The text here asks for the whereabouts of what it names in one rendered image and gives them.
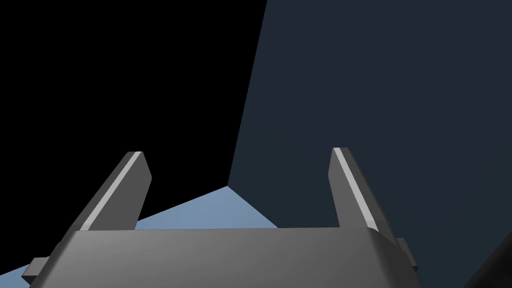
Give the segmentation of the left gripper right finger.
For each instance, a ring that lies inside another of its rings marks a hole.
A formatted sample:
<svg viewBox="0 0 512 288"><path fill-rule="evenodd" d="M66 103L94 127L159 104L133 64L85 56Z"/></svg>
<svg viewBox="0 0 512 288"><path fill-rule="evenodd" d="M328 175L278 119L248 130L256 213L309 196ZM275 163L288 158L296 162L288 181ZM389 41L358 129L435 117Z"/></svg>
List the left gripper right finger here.
<svg viewBox="0 0 512 288"><path fill-rule="evenodd" d="M332 149L328 180L340 227L370 228L398 244L389 220L347 147Z"/></svg>

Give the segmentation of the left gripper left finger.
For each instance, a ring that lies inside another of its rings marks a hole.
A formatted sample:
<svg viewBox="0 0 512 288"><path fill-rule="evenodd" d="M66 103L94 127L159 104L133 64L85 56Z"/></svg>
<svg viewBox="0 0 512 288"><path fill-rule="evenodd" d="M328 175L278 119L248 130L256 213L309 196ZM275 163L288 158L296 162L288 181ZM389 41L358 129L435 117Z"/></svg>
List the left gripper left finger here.
<svg viewBox="0 0 512 288"><path fill-rule="evenodd" d="M127 152L72 223L70 231L134 230L151 181L144 152Z"/></svg>

